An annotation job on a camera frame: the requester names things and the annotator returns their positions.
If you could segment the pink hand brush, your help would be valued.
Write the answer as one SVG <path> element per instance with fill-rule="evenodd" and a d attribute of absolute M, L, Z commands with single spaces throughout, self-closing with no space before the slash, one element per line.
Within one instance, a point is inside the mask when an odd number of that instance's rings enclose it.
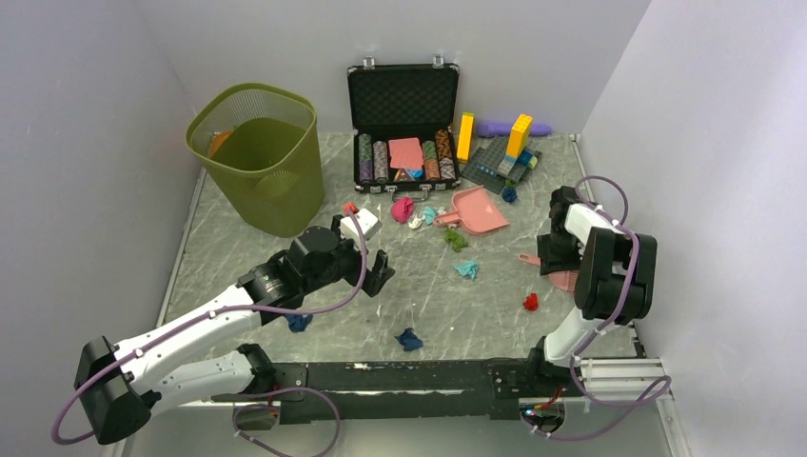
<path fill-rule="evenodd" d="M 520 253 L 519 260 L 536 267 L 541 266 L 541 259 L 535 255 Z M 556 271 L 547 274 L 549 281 L 558 289 L 573 292 L 579 272 L 577 270 Z"/>

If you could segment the pink plastic dustpan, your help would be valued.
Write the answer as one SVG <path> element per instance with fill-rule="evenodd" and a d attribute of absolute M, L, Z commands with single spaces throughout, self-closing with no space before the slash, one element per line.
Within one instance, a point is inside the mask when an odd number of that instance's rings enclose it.
<path fill-rule="evenodd" d="M 483 235 L 509 225 L 484 186 L 459 190 L 451 198 L 451 210 L 434 218 L 433 226 L 459 224 L 470 235 Z"/>

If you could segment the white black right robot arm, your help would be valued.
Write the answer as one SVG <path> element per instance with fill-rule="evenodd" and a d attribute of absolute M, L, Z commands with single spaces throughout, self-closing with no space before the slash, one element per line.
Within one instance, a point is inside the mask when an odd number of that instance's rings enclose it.
<path fill-rule="evenodd" d="M 575 358 L 594 336 L 644 318 L 653 301 L 659 243 L 585 203 L 568 186 L 553 190 L 550 231 L 537 237 L 540 275 L 575 271 L 575 305 L 530 351 L 524 380 L 535 394 L 571 383 Z"/>

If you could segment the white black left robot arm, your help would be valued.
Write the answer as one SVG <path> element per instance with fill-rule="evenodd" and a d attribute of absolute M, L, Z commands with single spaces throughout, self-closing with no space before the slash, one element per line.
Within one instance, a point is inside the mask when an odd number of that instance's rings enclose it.
<path fill-rule="evenodd" d="M 250 269 L 209 302 L 141 335 L 113 344 L 87 342 L 74 378 L 80 403 L 100 445 L 122 441 L 168 409 L 219 394 L 259 400 L 277 385 L 276 369 L 257 344 L 198 362 L 213 344 L 265 326 L 281 316 L 312 317 L 345 306 L 359 293 L 376 296 L 395 271 L 368 241 L 382 223 L 367 209 L 347 209 L 328 228 L 306 228 L 289 248 Z M 305 309 L 307 295 L 344 281 L 347 297 L 326 309 Z"/>

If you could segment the red paper scrap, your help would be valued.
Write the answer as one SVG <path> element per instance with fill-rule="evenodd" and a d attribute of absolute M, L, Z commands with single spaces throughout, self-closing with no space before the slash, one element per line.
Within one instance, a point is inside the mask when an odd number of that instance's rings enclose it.
<path fill-rule="evenodd" d="M 522 307 L 525 310 L 530 311 L 530 312 L 537 311 L 538 308 L 539 308 L 539 305 L 540 305 L 540 301 L 539 301 L 539 297 L 538 297 L 538 295 L 536 293 L 528 294 L 524 298 L 524 300 L 522 302 Z"/>

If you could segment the dark blue scrap left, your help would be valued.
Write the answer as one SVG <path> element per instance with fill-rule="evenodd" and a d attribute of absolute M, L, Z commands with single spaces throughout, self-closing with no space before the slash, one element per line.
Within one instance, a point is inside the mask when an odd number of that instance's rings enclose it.
<path fill-rule="evenodd" d="M 313 320 L 312 315 L 287 314 L 288 329 L 293 333 L 304 332 Z"/>

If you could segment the teal paper scrap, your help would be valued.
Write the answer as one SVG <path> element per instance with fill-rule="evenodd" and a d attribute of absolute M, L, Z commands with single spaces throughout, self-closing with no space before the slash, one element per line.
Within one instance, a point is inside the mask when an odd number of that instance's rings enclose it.
<path fill-rule="evenodd" d="M 461 277 L 474 280 L 479 271 L 479 264 L 475 261 L 468 260 L 455 264 L 454 268 Z"/>

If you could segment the magenta paper scrap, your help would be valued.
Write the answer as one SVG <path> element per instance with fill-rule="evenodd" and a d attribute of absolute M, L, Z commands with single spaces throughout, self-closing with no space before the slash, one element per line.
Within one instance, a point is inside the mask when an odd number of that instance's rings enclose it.
<path fill-rule="evenodd" d="M 406 224 L 413 211 L 414 201 L 410 197 L 403 197 L 396 200 L 390 208 L 392 218 L 400 224 Z"/>

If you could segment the green paper scrap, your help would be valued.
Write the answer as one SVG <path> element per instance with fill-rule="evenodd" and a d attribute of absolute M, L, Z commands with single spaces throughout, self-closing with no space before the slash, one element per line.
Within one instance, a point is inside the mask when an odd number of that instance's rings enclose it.
<path fill-rule="evenodd" d="M 444 241 L 451 247 L 454 252 L 462 252 L 469 246 L 466 238 L 458 231 L 447 228 L 443 233 Z"/>

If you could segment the light blue paper scrap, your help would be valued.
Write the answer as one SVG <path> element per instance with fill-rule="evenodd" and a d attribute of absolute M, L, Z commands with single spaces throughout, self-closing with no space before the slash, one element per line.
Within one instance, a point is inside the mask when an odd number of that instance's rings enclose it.
<path fill-rule="evenodd" d="M 427 225 L 432 225 L 434 219 L 437 217 L 438 212 L 430 206 L 425 206 L 422 211 L 423 214 L 423 221 Z"/>

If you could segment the yellow tall block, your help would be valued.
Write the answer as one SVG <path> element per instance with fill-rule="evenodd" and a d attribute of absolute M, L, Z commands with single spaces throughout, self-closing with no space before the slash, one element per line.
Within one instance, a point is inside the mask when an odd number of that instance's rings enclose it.
<path fill-rule="evenodd" d="M 474 114 L 464 112 L 461 117 L 459 136 L 457 141 L 457 160 L 465 164 L 470 157 L 470 148 L 473 137 Z"/>
<path fill-rule="evenodd" d="M 530 115 L 521 114 L 512 125 L 505 155 L 509 161 L 516 162 L 520 157 L 529 138 L 532 120 Z"/>

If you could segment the pink card stack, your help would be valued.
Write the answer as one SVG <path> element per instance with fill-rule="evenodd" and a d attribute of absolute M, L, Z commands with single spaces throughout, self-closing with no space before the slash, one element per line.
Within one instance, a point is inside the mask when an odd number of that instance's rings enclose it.
<path fill-rule="evenodd" d="M 393 169 L 421 169 L 423 149 L 417 137 L 391 139 L 387 142 L 390 167 Z"/>

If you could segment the yellow tall block left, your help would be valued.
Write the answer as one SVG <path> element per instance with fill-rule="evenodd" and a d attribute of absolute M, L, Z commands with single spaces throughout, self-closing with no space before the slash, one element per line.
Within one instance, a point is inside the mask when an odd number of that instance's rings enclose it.
<path fill-rule="evenodd" d="M 473 137 L 474 114 L 464 112 L 461 117 L 459 136 L 457 141 L 457 160 L 465 164 L 470 157 L 470 148 Z"/>

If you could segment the purple cylinder toy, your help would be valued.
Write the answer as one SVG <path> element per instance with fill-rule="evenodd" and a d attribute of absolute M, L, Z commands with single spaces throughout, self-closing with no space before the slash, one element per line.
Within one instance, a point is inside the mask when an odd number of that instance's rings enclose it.
<path fill-rule="evenodd" d="M 512 125 L 494 121 L 480 121 L 476 124 L 476 135 L 481 138 L 491 138 L 496 136 L 508 136 L 512 130 Z M 549 136 L 552 128 L 545 124 L 532 124 L 529 135 L 533 137 Z"/>

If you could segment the black poker chip case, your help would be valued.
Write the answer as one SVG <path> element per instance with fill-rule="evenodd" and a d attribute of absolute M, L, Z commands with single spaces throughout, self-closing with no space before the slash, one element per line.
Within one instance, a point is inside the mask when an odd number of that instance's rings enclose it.
<path fill-rule="evenodd" d="M 453 120 L 457 101 L 460 67 L 445 62 L 437 54 L 430 63 L 380 65 L 366 56 L 360 65 L 346 71 L 353 128 L 353 188 L 363 194 L 396 196 L 419 191 L 423 198 L 431 192 L 457 189 L 462 182 L 457 160 Z M 422 144 L 447 140 L 452 172 L 448 177 L 430 179 L 426 175 L 401 179 L 391 165 L 391 140 L 416 138 Z M 376 173 L 373 145 L 383 142 L 386 175 Z"/>

